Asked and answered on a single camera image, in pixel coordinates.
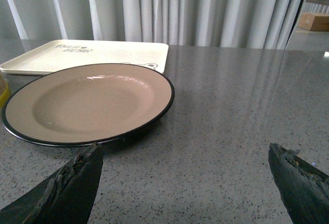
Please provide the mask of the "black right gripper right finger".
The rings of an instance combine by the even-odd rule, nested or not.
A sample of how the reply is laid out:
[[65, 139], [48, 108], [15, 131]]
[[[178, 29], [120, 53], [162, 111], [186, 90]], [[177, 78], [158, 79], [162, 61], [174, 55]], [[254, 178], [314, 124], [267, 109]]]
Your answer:
[[276, 143], [268, 162], [292, 222], [328, 223], [328, 175]]

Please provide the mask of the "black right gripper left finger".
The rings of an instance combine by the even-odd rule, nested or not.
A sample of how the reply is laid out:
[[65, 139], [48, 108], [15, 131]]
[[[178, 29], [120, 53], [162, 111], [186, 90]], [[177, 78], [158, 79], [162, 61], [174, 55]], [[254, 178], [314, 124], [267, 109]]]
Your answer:
[[1, 223], [88, 223], [103, 166], [92, 144], [31, 191], [1, 209]]

